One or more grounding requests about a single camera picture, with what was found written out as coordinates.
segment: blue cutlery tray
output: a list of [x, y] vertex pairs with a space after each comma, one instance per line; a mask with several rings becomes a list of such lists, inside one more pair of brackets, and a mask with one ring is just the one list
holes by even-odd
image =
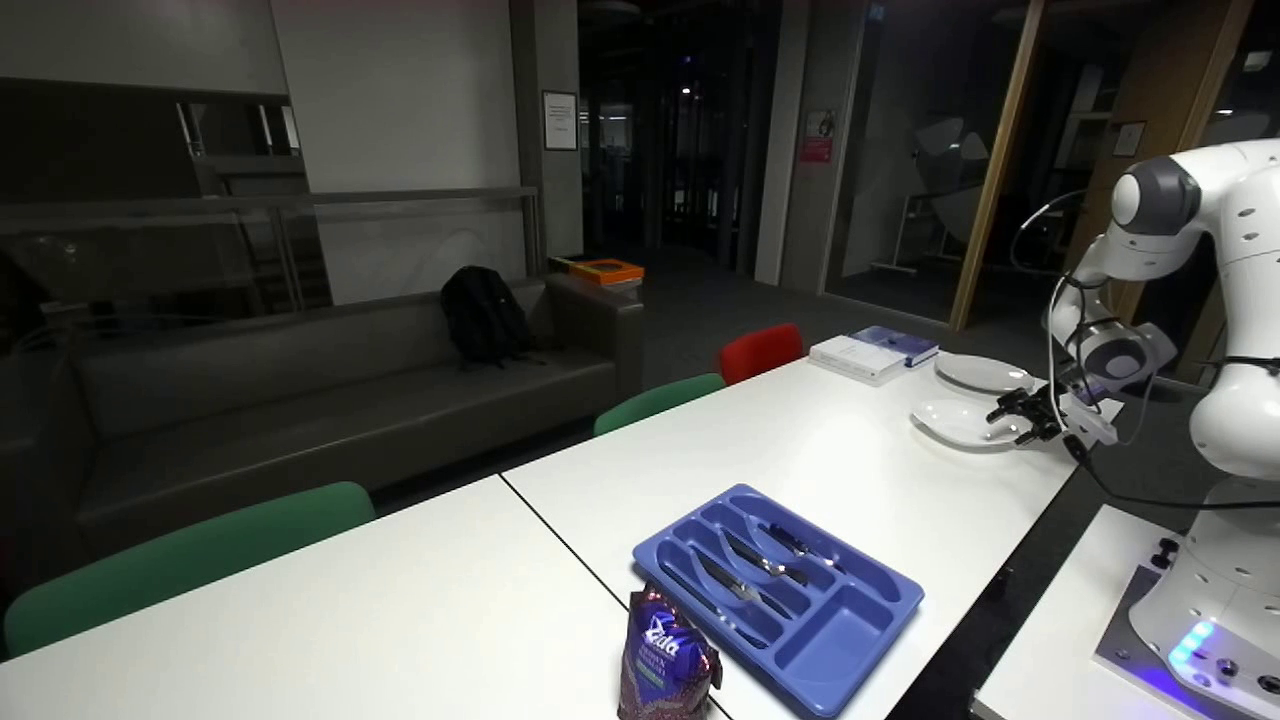
[[923, 594], [747, 485], [636, 544], [636, 573], [799, 714], [834, 714]]

